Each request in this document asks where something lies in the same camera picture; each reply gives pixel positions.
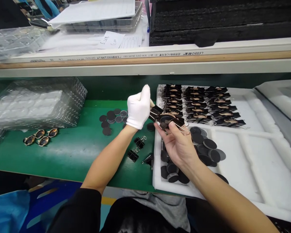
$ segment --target wooden strip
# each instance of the wooden strip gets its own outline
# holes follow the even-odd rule
[[[212,61],[248,61],[248,60],[290,59],[290,58],[291,51],[281,51],[281,52],[234,53],[234,54],[179,56],[179,57],[104,59],[86,61],[0,63],[0,69],[100,66],[100,65],[136,65],[136,64],[162,64],[162,63],[212,62]]]

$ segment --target white paper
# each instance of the white paper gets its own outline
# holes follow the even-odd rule
[[[96,0],[70,4],[63,12],[48,22],[53,28],[62,24],[99,21],[135,15],[135,0]]]
[[[106,31],[104,37],[98,43],[99,49],[118,49],[125,37],[125,34]]]
[[[142,36],[125,36],[120,49],[139,48],[142,44]]]

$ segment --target binder clip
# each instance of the binder clip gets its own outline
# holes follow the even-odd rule
[[[29,136],[27,138],[24,138],[23,139],[23,143],[25,144],[25,146],[29,146],[32,143],[34,143],[35,139],[36,139],[35,136],[34,135],[31,135],[31,136]]]
[[[144,147],[144,141],[146,140],[146,136],[143,136],[142,138],[135,138],[134,143],[137,145],[139,149],[142,149]]]
[[[137,147],[136,149],[134,150],[130,150],[128,153],[127,153],[127,156],[133,161],[133,162],[136,162],[137,159],[139,158],[139,156],[137,155],[137,153],[139,152],[139,148]]]
[[[143,160],[141,163],[141,164],[146,163],[146,164],[150,165],[151,170],[153,170],[153,155],[154,155],[153,153],[150,153],[149,156],[145,160]]]

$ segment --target person's leg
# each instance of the person's leg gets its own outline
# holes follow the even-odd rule
[[[188,211],[184,197],[151,194],[142,191],[123,191],[124,197],[131,197],[153,210],[159,212],[174,228],[182,228],[187,232],[191,231]]]

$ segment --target gloved hand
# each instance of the gloved hand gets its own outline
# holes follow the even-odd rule
[[[136,129],[142,129],[150,115],[149,85],[145,85],[140,93],[128,97],[127,107],[128,118],[126,124]]]

